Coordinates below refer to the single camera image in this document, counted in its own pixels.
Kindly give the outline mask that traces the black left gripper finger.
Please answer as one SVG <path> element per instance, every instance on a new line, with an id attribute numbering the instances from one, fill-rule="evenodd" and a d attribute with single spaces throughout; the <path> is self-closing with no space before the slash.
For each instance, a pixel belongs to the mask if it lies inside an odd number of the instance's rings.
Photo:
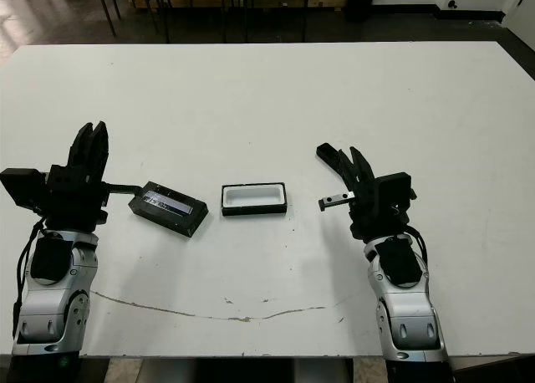
<path id="1" fill-rule="evenodd" d="M 69 149 L 68 166 L 69 167 L 85 167 L 87 170 L 91 169 L 91 136 L 93 134 L 93 124 L 85 124 L 74 138 L 73 144 Z"/>
<path id="2" fill-rule="evenodd" d="M 109 135 L 107 126 L 100 121 L 93 131 L 92 138 L 92 176 L 101 180 L 109 156 Z"/>

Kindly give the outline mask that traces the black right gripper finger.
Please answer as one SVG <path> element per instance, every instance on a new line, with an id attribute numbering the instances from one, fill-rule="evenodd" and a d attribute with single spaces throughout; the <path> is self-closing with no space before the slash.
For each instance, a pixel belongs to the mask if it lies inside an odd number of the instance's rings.
<path id="1" fill-rule="evenodd" d="M 351 155 L 351 177 L 354 183 L 373 183 L 375 175 L 364 155 L 355 147 L 349 148 Z"/>
<path id="2" fill-rule="evenodd" d="M 356 148 L 349 150 L 351 158 L 338 151 L 340 175 L 349 190 L 364 190 L 369 186 L 369 163 Z"/>

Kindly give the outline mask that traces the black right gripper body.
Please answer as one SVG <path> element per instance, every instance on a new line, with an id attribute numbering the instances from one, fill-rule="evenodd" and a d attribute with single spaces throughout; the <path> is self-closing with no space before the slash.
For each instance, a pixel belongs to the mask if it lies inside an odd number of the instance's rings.
<path id="1" fill-rule="evenodd" d="M 409 222 L 409 194 L 391 195 L 389 189 L 381 191 L 374 183 L 318 200 L 321 212 L 344 204 L 349 206 L 351 234 L 360 241 L 402 233 Z"/>

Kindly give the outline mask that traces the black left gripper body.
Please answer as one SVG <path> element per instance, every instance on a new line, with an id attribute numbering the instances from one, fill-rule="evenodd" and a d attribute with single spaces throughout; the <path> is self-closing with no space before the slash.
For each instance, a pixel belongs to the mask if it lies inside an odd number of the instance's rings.
<path id="1" fill-rule="evenodd" d="M 103 165 L 51 166 L 45 183 L 47 228 L 93 232 L 98 225 L 106 223 L 107 212 L 102 208 L 111 194 L 141 194 L 138 185 L 103 181 L 104 169 Z"/>

